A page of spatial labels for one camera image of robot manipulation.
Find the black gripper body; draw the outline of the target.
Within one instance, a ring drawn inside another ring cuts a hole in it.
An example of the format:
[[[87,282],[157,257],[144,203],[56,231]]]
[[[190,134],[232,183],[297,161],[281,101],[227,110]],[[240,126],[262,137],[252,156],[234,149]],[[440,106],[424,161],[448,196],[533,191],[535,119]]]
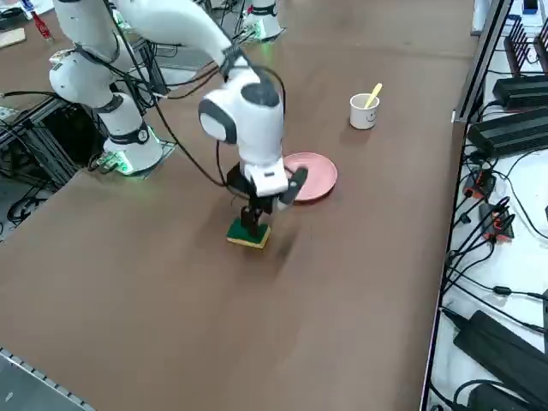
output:
[[[252,209],[259,209],[266,214],[273,213],[273,196],[259,197],[257,188],[253,182],[250,182],[242,173],[241,166],[236,164],[227,173],[227,183],[230,188],[236,190],[237,193],[247,197],[247,204]]]

